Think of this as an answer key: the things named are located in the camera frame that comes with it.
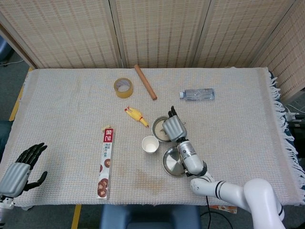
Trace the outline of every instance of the yellow floor tape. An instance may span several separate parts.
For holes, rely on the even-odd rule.
[[[21,88],[21,90],[20,90],[20,92],[19,92],[17,101],[16,101],[16,103],[15,103],[15,105],[14,105],[14,108],[13,108],[11,114],[10,114],[10,119],[9,119],[9,121],[14,121],[14,120],[15,120],[15,116],[16,116],[16,113],[17,113],[17,111],[18,111],[19,100],[20,100],[20,98],[21,98],[21,96],[22,96],[22,92],[23,92],[23,86],[22,86],[22,88]]]
[[[71,229],[77,229],[78,221],[80,220],[80,215],[81,215],[81,204],[77,204],[75,205]]]

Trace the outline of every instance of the yellow tape roll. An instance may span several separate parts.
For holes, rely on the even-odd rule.
[[[127,78],[117,79],[113,87],[116,95],[122,99],[128,98],[133,93],[133,84]]]

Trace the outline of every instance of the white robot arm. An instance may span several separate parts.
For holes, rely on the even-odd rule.
[[[284,210],[273,188],[264,179],[252,179],[244,187],[214,181],[206,175],[191,180],[191,189],[198,196],[210,196],[238,206],[252,214],[254,229],[285,229]]]
[[[215,181],[207,172],[207,166],[186,139],[186,129],[172,106],[169,119],[163,128],[170,140],[178,143],[181,161],[191,180],[191,189],[198,196],[210,196],[238,206],[252,214],[254,229],[285,229],[282,224],[284,210],[272,186],[264,179],[252,179],[244,187]]]

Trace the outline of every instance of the wooden rolling pin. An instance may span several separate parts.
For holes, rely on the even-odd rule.
[[[140,79],[142,80],[144,86],[146,87],[146,90],[148,91],[149,95],[151,96],[152,100],[156,100],[158,97],[156,96],[156,94],[154,93],[151,85],[149,84],[149,82],[147,81],[145,75],[143,74],[143,72],[141,71],[141,68],[139,67],[139,65],[135,65],[134,69],[136,70],[136,72],[138,73]]]

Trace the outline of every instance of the black cable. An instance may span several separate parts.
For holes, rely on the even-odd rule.
[[[205,215],[206,213],[209,213],[209,216],[210,216],[209,225],[208,225],[208,229],[209,229],[209,228],[210,228],[210,225],[211,225],[211,219],[212,219],[212,217],[211,217],[211,210],[210,210],[210,205],[209,205],[208,196],[205,196],[205,198],[206,198],[206,204],[207,204],[207,206],[208,206],[208,210],[209,210],[209,211],[203,213],[201,216]]]
[[[207,203],[207,206],[208,206],[209,211],[207,211],[207,212],[201,214],[200,217],[201,217],[201,216],[204,216],[204,215],[206,215],[206,214],[209,213],[210,220],[209,220],[208,229],[209,229],[210,224],[211,224],[211,213],[218,214],[218,215],[224,217],[225,220],[230,224],[231,229],[234,229],[232,223],[230,222],[230,220],[229,220],[226,216],[224,216],[223,214],[221,214],[221,213],[219,213],[219,212],[217,212],[217,211],[211,211],[211,210],[210,210],[210,206],[209,206],[209,202],[208,202],[208,197],[206,197],[206,203]]]

